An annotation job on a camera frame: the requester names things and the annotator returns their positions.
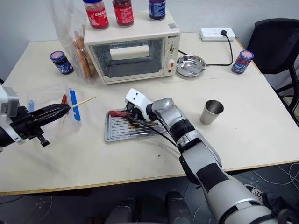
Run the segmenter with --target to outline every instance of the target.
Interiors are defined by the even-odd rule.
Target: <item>baking tray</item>
[[[166,129],[158,121],[141,122],[151,126],[161,133],[167,133]],[[107,142],[148,137],[153,135],[158,134],[146,126],[143,126],[124,117],[113,117],[109,115],[108,112],[106,114],[105,141]]]

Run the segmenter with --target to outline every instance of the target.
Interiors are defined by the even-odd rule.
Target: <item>oven window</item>
[[[164,40],[151,39],[91,46],[104,76],[148,74],[163,69]]]

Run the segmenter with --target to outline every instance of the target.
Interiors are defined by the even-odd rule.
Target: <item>red jar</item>
[[[118,25],[128,27],[134,23],[131,0],[113,0],[113,6]]]
[[[240,52],[237,60],[232,66],[232,71],[237,74],[242,74],[251,60],[254,58],[254,54],[249,50],[243,50]]]
[[[109,26],[106,9],[102,0],[83,0],[90,25],[95,29]]]

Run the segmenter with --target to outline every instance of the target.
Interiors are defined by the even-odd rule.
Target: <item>person's foot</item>
[[[263,192],[250,184],[244,184],[244,186],[260,201],[263,205]]]

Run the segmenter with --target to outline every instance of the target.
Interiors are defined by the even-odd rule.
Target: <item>white table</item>
[[[232,42],[234,59],[242,47]],[[104,85],[80,84],[76,74],[60,75],[49,54],[62,49],[58,41],[31,42],[5,86],[11,86],[26,105],[31,88],[57,82],[72,86],[78,100],[98,97],[80,107],[79,132],[47,147],[27,140],[0,154],[0,192],[26,194],[153,180],[185,175],[177,149],[162,137],[106,143],[105,114],[123,108],[130,88],[150,100],[173,98],[190,122],[221,157],[226,171],[298,161],[299,129],[259,70],[250,64],[236,75],[231,67],[209,67],[196,78],[172,77]],[[180,49],[206,63],[227,63],[227,42],[202,42],[197,33],[182,34]],[[224,112],[210,126],[199,122],[209,99],[223,103]]]

